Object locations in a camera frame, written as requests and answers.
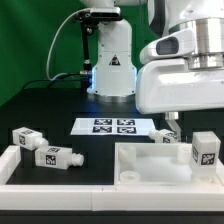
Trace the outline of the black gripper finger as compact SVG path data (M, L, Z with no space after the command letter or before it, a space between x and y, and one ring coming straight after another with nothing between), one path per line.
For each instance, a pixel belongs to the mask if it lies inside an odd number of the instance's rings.
M181 128L177 123L177 120L179 119L179 113L178 112L166 112L165 113L165 120L172 131L174 131L177 135L177 140L181 141Z

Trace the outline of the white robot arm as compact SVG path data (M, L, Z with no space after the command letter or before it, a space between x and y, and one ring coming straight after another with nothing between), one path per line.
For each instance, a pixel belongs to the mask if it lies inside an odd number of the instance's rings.
M224 0L80 0L99 23L98 62L91 98L126 101L143 114L224 107ZM148 6L148 23L159 38L131 62L131 27L122 5Z

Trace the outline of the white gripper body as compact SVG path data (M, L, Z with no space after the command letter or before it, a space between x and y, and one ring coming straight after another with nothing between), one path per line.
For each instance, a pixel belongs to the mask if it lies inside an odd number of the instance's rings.
M142 114L224 107L224 69L191 70L186 56L195 34L183 29L155 40L140 52L136 108Z

